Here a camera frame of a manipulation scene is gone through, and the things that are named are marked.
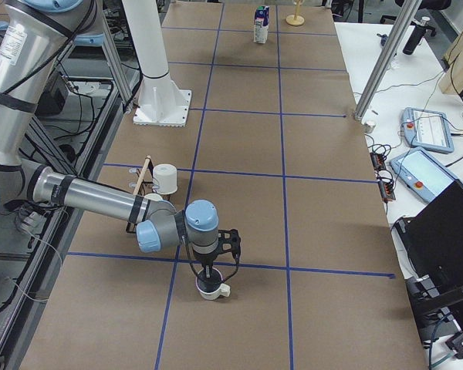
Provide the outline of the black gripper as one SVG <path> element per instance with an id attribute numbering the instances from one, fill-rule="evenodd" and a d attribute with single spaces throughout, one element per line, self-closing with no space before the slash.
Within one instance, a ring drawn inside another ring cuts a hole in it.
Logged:
<path id="1" fill-rule="evenodd" d="M 201 264 L 202 272 L 195 273 L 197 279 L 206 284 L 222 284 L 233 277 L 239 269 L 241 257 L 241 238 L 236 229 L 218 230 L 218 238 L 206 247 L 194 244 L 192 251 L 195 259 Z M 213 268 L 218 256 L 231 254 L 235 261 L 235 270 L 227 277 L 221 277 Z"/>

